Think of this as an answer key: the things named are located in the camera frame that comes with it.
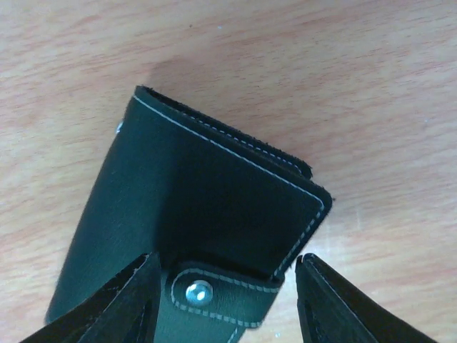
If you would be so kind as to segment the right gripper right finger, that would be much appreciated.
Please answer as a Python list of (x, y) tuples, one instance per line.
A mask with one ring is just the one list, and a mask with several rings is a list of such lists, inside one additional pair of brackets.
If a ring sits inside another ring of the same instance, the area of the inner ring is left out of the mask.
[(304, 342), (434, 342), (393, 315), (317, 255), (296, 260), (297, 309)]

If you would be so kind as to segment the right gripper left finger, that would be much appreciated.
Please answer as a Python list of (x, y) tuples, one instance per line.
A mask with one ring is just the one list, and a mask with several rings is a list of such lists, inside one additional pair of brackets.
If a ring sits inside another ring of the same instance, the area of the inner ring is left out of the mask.
[(160, 298), (159, 257), (141, 254), (80, 305), (23, 341), (153, 342)]

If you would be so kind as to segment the black leather card holder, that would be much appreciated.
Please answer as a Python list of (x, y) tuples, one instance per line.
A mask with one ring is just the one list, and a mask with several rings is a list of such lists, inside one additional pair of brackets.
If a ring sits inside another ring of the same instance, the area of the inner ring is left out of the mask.
[(71, 311), (138, 255), (159, 255), (156, 342), (237, 342), (332, 206), (305, 162), (138, 86), (46, 313)]

